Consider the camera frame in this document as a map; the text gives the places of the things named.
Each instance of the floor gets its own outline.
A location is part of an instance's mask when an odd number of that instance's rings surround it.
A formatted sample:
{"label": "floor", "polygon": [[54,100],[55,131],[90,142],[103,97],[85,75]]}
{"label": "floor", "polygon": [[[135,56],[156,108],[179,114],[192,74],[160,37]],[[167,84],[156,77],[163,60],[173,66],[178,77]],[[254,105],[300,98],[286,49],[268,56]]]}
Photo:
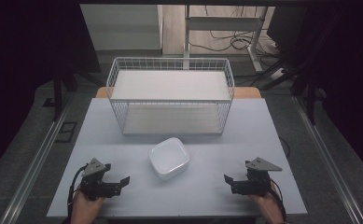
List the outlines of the floor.
{"label": "floor", "polygon": [[[202,45],[210,42],[196,43]],[[174,48],[171,49],[169,46],[166,49],[169,50],[167,51],[168,54],[161,55],[161,57],[179,57],[179,54],[181,54],[180,48],[176,44],[172,46]],[[221,48],[221,46],[217,45],[208,46]],[[271,80],[270,74],[259,79],[247,55],[235,56],[230,55],[230,53],[223,53],[221,57],[227,57],[231,62],[237,86],[261,85]],[[212,52],[209,54],[206,51],[197,51],[193,54],[197,57],[216,57],[216,55],[212,55]],[[113,53],[98,55],[103,74],[108,74],[112,61],[110,59],[115,56],[124,55]],[[275,62],[275,59],[271,59],[268,63],[273,62]],[[106,80],[106,75],[92,75]],[[99,88],[78,75],[76,75],[76,78],[79,85],[78,90],[76,92],[63,92],[65,98],[70,96],[70,99],[72,99],[68,113],[64,118],[63,128],[56,135],[56,141],[51,146],[45,161],[42,162],[42,168],[31,191],[28,192],[28,197],[24,207],[18,214],[19,217],[16,223],[61,223],[60,219],[47,218],[46,213],[77,140],[77,134],[83,123],[91,98],[95,96]],[[292,79],[270,90],[261,92],[271,112],[274,126],[279,134],[285,153],[289,154],[288,162],[308,210],[307,215],[289,217],[288,219],[293,223],[355,223],[350,218],[342,194],[335,188],[334,180],[323,162],[317,144],[303,121],[296,98],[289,92],[291,84]],[[51,82],[36,90],[35,104],[7,152],[0,160],[0,219],[9,202],[13,199],[18,185],[28,170],[36,152],[41,148],[50,127],[53,125],[53,108],[43,107],[48,98],[53,98]],[[332,124],[320,101],[315,103],[314,115],[315,128],[319,131],[322,141],[325,143],[329,154],[332,156],[363,214],[363,163]],[[106,220],[99,219],[95,223],[106,223]],[[263,223],[261,218],[258,219],[258,223]]]}

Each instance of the wire basket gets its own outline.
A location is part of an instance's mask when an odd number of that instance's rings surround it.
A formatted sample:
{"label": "wire basket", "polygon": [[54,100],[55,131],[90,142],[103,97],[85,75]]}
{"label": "wire basket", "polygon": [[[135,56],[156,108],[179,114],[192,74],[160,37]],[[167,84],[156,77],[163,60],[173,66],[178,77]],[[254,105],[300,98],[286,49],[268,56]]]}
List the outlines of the wire basket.
{"label": "wire basket", "polygon": [[123,134],[222,134],[234,81],[227,59],[116,58],[106,91]]}

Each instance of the hand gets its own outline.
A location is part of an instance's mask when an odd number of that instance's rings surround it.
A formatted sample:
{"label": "hand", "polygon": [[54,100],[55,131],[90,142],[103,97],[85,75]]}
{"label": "hand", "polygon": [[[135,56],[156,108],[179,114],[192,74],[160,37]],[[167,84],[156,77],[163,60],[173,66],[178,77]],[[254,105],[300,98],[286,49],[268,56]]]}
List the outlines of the hand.
{"label": "hand", "polygon": [[[276,192],[273,182],[271,182],[271,185],[273,191]],[[259,212],[268,223],[284,223],[280,207],[276,199],[269,192],[264,197],[255,194],[250,194],[248,197],[258,206]]]}
{"label": "hand", "polygon": [[71,224],[91,224],[100,213],[105,198],[90,201],[85,194],[77,190],[73,200]]}

